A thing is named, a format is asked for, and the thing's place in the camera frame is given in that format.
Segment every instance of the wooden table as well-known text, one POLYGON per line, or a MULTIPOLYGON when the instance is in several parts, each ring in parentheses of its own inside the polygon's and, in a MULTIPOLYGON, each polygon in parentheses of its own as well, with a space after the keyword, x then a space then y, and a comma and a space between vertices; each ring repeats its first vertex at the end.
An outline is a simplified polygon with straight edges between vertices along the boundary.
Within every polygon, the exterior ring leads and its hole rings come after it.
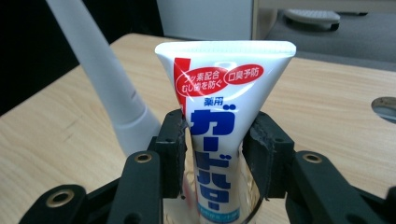
MULTIPOLYGON (((169 39, 127 35, 112 45, 159 120, 178 107, 154 54, 169 39)), ((354 186, 385 197, 396 185, 396 125, 370 107, 396 96, 396 73, 294 58, 262 111, 296 150, 327 156, 354 186)), ((48 189, 78 184, 88 192, 119 177, 125 162, 81 67, 0 118, 0 223, 16 223, 48 189)), ((262 205, 258 223, 288 223, 283 200, 262 205)))

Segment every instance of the white toothpaste tube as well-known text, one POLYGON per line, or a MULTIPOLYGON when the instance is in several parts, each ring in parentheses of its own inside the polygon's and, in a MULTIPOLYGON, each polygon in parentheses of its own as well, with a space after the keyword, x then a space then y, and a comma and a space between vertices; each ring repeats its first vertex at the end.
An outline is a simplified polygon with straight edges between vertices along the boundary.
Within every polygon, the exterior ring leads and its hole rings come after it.
POLYGON ((190 128, 202 223, 244 219, 238 149, 295 51, 286 41, 170 42, 155 49, 190 128))

